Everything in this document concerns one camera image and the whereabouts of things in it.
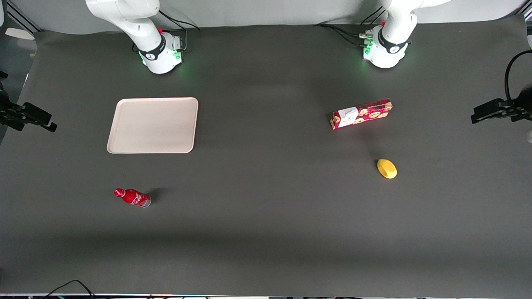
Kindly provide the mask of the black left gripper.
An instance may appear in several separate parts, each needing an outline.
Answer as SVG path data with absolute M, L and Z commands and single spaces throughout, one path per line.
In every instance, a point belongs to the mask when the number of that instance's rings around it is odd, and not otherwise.
M 521 89 L 517 98 L 510 96 L 509 84 L 504 84 L 505 96 L 510 109 L 505 109 L 505 100 L 497 98 L 474 108 L 470 116 L 472 124 L 481 121 L 510 117 L 512 122 L 519 120 L 532 120 L 532 84 L 529 83 Z

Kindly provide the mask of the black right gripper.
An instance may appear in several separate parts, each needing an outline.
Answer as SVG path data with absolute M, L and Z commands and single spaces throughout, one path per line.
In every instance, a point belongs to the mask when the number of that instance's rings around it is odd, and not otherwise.
M 24 118 L 19 108 L 19 105 L 10 101 L 8 93 L 1 89 L 0 122 L 2 125 L 11 127 L 16 131 L 22 131 L 26 124 L 42 127 L 49 132 L 55 132 L 57 130 L 57 124 L 51 122 L 52 115 L 45 110 L 26 102 L 23 104 Z

